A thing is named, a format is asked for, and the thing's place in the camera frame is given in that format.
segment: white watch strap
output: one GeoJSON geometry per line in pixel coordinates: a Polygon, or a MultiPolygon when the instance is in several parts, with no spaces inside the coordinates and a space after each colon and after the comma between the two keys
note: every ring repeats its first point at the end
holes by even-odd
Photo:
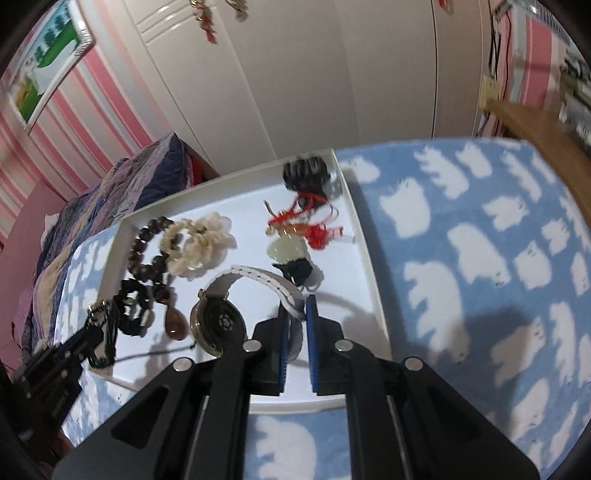
{"type": "Polygon", "coordinates": [[[292,317],[304,320],[304,297],[297,287],[279,275],[260,268],[233,265],[217,275],[205,288],[206,294],[224,297],[230,287],[242,277],[248,277],[276,293],[281,304],[292,317]]]}

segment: white box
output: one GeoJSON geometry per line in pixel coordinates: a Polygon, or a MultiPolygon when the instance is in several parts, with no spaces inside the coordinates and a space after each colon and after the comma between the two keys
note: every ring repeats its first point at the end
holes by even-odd
{"type": "MultiPolygon", "coordinates": [[[[375,274],[349,189],[334,152],[327,150],[315,155],[321,155],[328,166],[332,193],[327,194],[339,211],[339,217],[329,226],[343,226],[345,234],[355,236],[355,241],[333,240],[321,251],[308,247],[310,260],[322,272],[320,277],[323,276],[323,279],[313,292],[303,290],[303,293],[316,295],[319,314],[340,322],[347,338],[367,346],[376,356],[391,359],[375,274]]],[[[172,286],[177,296],[176,308],[187,320],[191,308],[197,301],[199,289],[204,288],[218,272],[228,269],[231,265],[242,264],[279,273],[271,266],[273,260],[266,253],[268,244],[276,237],[265,235],[270,216],[263,200],[269,201],[275,211],[290,206],[295,193],[284,187],[282,173],[283,165],[295,159],[285,158],[209,181],[151,204],[124,218],[105,265],[99,300],[111,298],[119,290],[121,279],[130,276],[126,266],[132,241],[136,238],[138,230],[150,219],[161,215],[172,220],[197,219],[209,212],[217,211],[232,221],[230,233],[236,238],[237,248],[229,249],[219,265],[206,271],[202,277],[191,281],[183,278],[173,280],[172,286]]],[[[152,258],[158,254],[159,238],[160,236],[157,236],[149,242],[145,258],[152,258]]],[[[272,318],[277,314],[278,299],[275,294],[257,282],[238,281],[230,290],[229,300],[242,313],[249,335],[258,321],[272,318]]],[[[191,345],[192,337],[181,342],[166,337],[164,312],[164,306],[154,305],[155,320],[143,338],[119,333],[117,357],[191,345]]],[[[197,347],[183,352],[135,358],[95,373],[124,387],[138,390],[180,356],[189,356],[197,362],[211,358],[197,347]]],[[[253,396],[251,411],[292,413],[317,411],[344,404],[342,396],[318,397],[312,392],[304,328],[304,345],[299,357],[288,365],[284,394],[280,397],[253,396]]]]}

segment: pink wall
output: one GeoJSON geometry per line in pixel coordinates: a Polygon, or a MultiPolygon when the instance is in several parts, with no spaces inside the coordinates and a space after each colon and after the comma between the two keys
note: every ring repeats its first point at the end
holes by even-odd
{"type": "MultiPolygon", "coordinates": [[[[108,1],[79,0],[96,45],[54,92],[30,134],[6,97],[0,103],[2,241],[39,179],[70,199],[171,130],[109,18],[108,1]]],[[[17,53],[3,86],[18,59],[17,53]]]]}

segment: red hanging decoration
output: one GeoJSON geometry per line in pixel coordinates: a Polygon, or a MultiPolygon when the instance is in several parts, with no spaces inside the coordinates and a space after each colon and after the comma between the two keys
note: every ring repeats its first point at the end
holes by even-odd
{"type": "Polygon", "coordinates": [[[343,236],[343,227],[326,227],[326,223],[333,220],[335,208],[327,199],[314,193],[299,192],[289,210],[279,212],[278,214],[275,214],[273,210],[271,210],[271,206],[267,202],[265,202],[265,206],[272,217],[271,220],[267,222],[267,225],[273,227],[278,232],[281,230],[288,231],[288,227],[292,227],[295,233],[306,238],[308,245],[314,250],[322,250],[331,238],[343,236]],[[299,200],[302,198],[306,199],[306,202],[304,206],[298,210],[299,200]],[[330,207],[330,213],[321,222],[313,224],[289,222],[289,220],[297,218],[302,213],[312,210],[315,201],[325,203],[330,207]]]}
{"type": "Polygon", "coordinates": [[[205,4],[204,0],[191,0],[191,6],[195,9],[193,15],[201,23],[201,29],[205,32],[207,41],[216,44],[217,40],[214,35],[216,31],[213,29],[211,9],[205,4]]]}

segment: white wardrobe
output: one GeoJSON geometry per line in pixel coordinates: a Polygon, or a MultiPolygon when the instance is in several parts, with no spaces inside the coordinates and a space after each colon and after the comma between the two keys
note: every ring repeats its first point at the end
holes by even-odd
{"type": "Polygon", "coordinates": [[[111,0],[175,131],[220,174],[321,148],[472,135],[488,0],[111,0]]]}

